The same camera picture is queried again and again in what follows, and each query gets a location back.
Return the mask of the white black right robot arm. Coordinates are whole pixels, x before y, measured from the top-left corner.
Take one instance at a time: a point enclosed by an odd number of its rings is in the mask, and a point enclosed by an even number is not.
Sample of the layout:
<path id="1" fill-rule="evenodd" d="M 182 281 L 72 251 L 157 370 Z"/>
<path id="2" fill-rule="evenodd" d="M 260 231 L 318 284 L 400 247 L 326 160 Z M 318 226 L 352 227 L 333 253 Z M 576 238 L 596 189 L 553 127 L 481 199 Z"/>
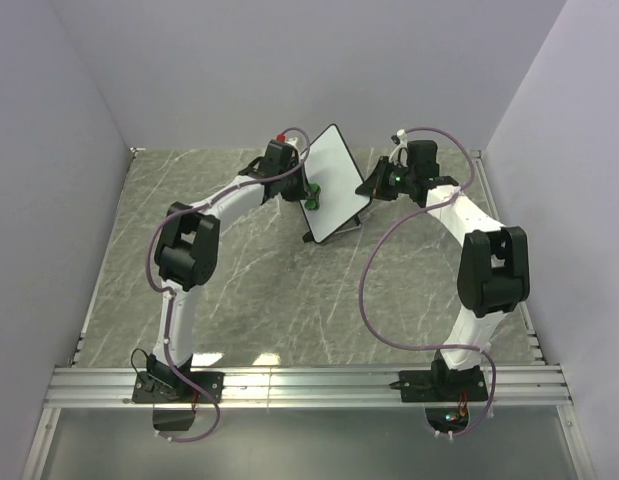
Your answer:
<path id="1" fill-rule="evenodd" d="M 506 227 L 490 217 L 453 177 L 441 175 L 437 151 L 431 140 L 409 141 L 394 154 L 380 157 L 357 189 L 383 201 L 408 196 L 461 246 L 461 308 L 449 337 L 435 350 L 428 372 L 402 372 L 393 386 L 406 401 L 485 401 L 483 353 L 500 322 L 530 293 L 527 235 L 520 227 Z"/>

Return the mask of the small white whiteboard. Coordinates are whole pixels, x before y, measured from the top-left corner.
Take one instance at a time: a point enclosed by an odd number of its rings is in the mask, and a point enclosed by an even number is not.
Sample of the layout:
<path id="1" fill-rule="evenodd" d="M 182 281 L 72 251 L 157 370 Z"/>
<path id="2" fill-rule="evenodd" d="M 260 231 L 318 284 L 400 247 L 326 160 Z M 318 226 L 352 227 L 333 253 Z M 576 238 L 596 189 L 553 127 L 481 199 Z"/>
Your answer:
<path id="1" fill-rule="evenodd" d="M 360 228 L 359 214 L 371 198 L 356 193 L 364 178 L 336 124 L 312 141 L 304 167 L 309 183 L 317 184 L 320 192 L 317 210 L 310 211 L 305 201 L 300 202 L 308 226 L 303 241 L 323 244 L 336 234 Z"/>

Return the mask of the green whiteboard eraser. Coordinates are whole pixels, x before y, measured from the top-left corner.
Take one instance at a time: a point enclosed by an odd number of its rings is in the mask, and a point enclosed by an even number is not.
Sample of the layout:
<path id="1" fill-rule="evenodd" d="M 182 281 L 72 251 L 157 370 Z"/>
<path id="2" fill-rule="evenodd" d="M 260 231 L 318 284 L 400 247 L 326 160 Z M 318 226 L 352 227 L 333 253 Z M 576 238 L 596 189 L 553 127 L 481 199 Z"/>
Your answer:
<path id="1" fill-rule="evenodd" d="M 310 183 L 306 191 L 303 206 L 307 211 L 316 211 L 320 208 L 321 188 L 317 183 Z"/>

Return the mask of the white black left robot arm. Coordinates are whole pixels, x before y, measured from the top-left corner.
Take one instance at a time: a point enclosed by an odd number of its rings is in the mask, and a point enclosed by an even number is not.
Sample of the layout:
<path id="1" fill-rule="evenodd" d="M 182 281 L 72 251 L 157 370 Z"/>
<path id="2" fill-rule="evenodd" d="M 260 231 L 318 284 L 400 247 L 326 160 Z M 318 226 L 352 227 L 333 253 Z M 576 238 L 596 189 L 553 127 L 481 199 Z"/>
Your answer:
<path id="1" fill-rule="evenodd" d="M 160 333 L 146 371 L 167 401 L 179 402 L 200 389 L 190 374 L 191 332 L 201 287 L 217 266 L 221 233 L 276 196 L 318 209 L 320 187 L 307 179 L 307 159 L 297 140 L 281 133 L 217 193 L 191 205 L 173 203 L 152 235 L 145 274 L 163 300 Z"/>

